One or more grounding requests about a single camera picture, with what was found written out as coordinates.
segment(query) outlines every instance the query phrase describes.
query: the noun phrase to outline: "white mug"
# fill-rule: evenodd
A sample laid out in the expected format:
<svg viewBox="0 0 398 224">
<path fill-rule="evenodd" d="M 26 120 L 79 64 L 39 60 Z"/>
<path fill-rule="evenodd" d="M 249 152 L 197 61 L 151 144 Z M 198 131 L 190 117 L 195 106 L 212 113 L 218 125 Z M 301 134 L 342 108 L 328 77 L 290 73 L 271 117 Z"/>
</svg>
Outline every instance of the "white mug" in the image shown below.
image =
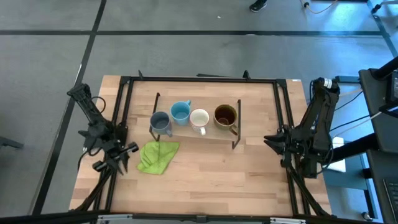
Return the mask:
<svg viewBox="0 0 398 224">
<path fill-rule="evenodd" d="M 209 123 L 209 114 L 203 109 L 196 109 L 191 112 L 190 122 L 192 128 L 204 136 L 206 134 L 205 126 Z"/>
</svg>

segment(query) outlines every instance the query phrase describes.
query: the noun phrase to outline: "green cloth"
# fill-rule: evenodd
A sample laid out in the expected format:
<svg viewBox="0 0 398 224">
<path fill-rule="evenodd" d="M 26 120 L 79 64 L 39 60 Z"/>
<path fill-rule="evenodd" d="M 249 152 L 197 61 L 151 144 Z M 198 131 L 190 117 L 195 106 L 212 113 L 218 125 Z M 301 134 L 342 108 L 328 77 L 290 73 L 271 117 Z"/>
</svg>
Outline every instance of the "green cloth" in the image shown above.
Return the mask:
<svg viewBox="0 0 398 224">
<path fill-rule="evenodd" d="M 139 152 L 141 163 L 139 171 L 162 175 L 180 146 L 179 142 L 148 142 Z"/>
</svg>

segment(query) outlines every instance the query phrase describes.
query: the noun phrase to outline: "brown mug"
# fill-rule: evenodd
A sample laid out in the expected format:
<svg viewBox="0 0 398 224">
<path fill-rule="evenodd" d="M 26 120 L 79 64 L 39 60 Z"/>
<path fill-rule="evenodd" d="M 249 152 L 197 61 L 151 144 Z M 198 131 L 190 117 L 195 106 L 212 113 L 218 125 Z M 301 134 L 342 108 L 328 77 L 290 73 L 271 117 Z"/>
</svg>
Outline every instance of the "brown mug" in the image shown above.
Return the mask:
<svg viewBox="0 0 398 224">
<path fill-rule="evenodd" d="M 214 123 L 221 130 L 229 130 L 238 135 L 238 127 L 235 125 L 237 114 L 231 105 L 219 105 L 214 111 Z"/>
</svg>

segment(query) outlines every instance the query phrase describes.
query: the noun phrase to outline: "white cable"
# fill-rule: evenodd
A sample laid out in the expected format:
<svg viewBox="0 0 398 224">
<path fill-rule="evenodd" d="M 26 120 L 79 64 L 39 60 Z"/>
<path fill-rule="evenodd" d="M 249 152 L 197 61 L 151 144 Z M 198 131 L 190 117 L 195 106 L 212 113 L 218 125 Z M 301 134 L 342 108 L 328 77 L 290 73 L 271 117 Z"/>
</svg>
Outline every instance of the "white cable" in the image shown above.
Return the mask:
<svg viewBox="0 0 398 224">
<path fill-rule="evenodd" d="M 353 90 L 353 91 L 349 91 L 349 92 L 346 92 L 346 93 L 342 93 L 342 94 L 339 95 L 339 97 L 351 95 L 353 93 L 357 93 L 357 92 L 360 92 L 360 91 L 362 91 L 362 89 L 359 88 L 357 90 Z"/>
<path fill-rule="evenodd" d="M 314 13 L 314 14 L 319 14 L 319 13 L 321 13 L 321 12 L 326 11 L 328 8 L 330 8 L 332 5 L 334 5 L 337 1 L 338 1 L 338 0 L 333 1 L 333 2 L 332 2 L 328 7 L 326 7 L 326 9 L 324 9 L 324 10 L 321 10 L 321 11 L 319 11 L 319 12 L 314 12 L 314 11 L 312 11 L 312 9 L 311 9 L 311 7 L 310 7 L 310 3 L 308 3 L 308 6 L 304 6 L 305 3 L 303 2 L 303 0 L 300 0 L 301 4 L 302 4 L 304 7 L 306 7 L 310 12 L 312 12 L 312 13 Z"/>
<path fill-rule="evenodd" d="M 344 130 L 344 131 L 342 131 L 342 132 L 340 132 L 340 133 L 334 135 L 332 139 L 334 139 L 335 137 L 339 136 L 340 134 L 343 134 L 343 133 L 345 133 L 345 132 L 347 132 L 347 131 L 349 131 L 349 130 L 351 130 L 351 129 L 353 129 L 353 128 L 358 127 L 359 125 L 361 125 L 361 124 L 363 124 L 363 123 L 366 123 L 366 122 L 372 120 L 373 118 L 379 116 L 380 114 L 381 114 L 381 112 L 376 113 L 375 115 L 373 115 L 373 116 L 371 116 L 370 118 L 368 118 L 368 119 L 366 119 L 366 120 L 360 122 L 359 124 L 357 124 L 357 125 L 355 125 L 355 126 L 352 126 L 352 127 L 348 128 L 348 129 L 346 129 L 346 130 Z"/>
</svg>

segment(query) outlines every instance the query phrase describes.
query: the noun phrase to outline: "wooden tabletop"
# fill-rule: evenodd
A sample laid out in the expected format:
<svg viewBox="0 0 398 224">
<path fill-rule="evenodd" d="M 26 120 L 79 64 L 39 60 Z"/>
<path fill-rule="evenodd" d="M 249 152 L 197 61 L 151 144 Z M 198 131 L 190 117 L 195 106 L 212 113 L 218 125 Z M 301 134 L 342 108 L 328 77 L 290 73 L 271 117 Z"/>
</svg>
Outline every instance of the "wooden tabletop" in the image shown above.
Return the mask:
<svg viewBox="0 0 398 224">
<path fill-rule="evenodd" d="M 106 100 L 107 107 L 103 112 L 106 119 L 112 117 L 119 80 L 120 76 L 114 75 L 103 78 L 99 95 Z M 287 80 L 287 89 L 295 124 L 299 124 L 307 109 L 302 83 L 300 80 Z M 126 92 L 127 89 L 124 90 L 119 120 Z M 168 113 L 173 102 L 191 100 L 192 108 L 205 108 L 210 119 L 216 105 L 230 104 L 237 108 L 236 102 L 240 99 L 241 141 L 232 150 L 231 141 L 236 139 L 232 134 L 213 131 L 202 137 L 195 132 L 177 131 L 176 127 L 172 138 L 160 138 L 161 141 L 180 142 L 178 152 L 163 175 L 139 172 L 136 169 L 139 153 L 130 154 L 128 173 L 118 174 L 116 180 L 112 212 L 292 215 L 286 170 L 279 164 L 280 156 L 263 143 L 263 136 L 275 134 L 278 128 L 271 84 L 135 81 L 127 119 L 127 143 L 135 141 L 142 148 L 145 143 L 153 141 L 148 130 L 157 92 L 160 93 L 157 111 Z M 282 90 L 279 94 L 286 122 Z M 98 101 L 97 106 L 102 108 L 103 103 Z M 99 173 L 91 165 L 102 158 L 102 154 L 83 158 L 70 208 L 79 206 L 93 190 Z M 318 203 L 330 212 L 323 176 L 306 179 L 306 185 Z M 296 193 L 302 212 L 297 187 Z M 102 208 L 105 198 L 106 190 L 102 196 Z"/>
</svg>

